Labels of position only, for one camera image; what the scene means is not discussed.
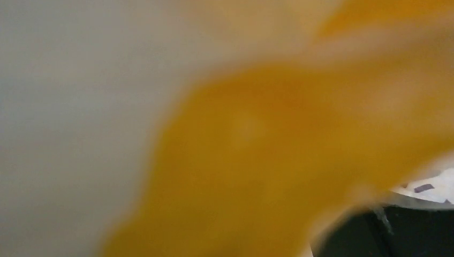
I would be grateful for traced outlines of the cream banana print plastic bag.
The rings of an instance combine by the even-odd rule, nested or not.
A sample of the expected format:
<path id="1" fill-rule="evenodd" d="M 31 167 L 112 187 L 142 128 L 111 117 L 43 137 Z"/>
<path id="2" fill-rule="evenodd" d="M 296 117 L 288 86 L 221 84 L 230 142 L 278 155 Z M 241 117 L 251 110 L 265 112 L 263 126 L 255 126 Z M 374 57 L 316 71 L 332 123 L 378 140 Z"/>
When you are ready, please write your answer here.
<path id="1" fill-rule="evenodd" d="M 301 256 L 453 152 L 453 1 L 1 1 L 1 256 Z"/>

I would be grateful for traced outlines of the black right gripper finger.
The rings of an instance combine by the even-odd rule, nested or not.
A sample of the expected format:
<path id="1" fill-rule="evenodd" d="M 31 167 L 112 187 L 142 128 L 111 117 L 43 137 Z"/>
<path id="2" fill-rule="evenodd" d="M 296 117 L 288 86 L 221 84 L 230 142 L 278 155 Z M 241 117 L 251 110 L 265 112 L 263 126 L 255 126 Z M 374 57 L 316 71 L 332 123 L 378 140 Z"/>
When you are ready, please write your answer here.
<path id="1" fill-rule="evenodd" d="M 314 256 L 453 256 L 453 211 L 389 206 L 384 218 L 357 214 L 337 227 Z"/>

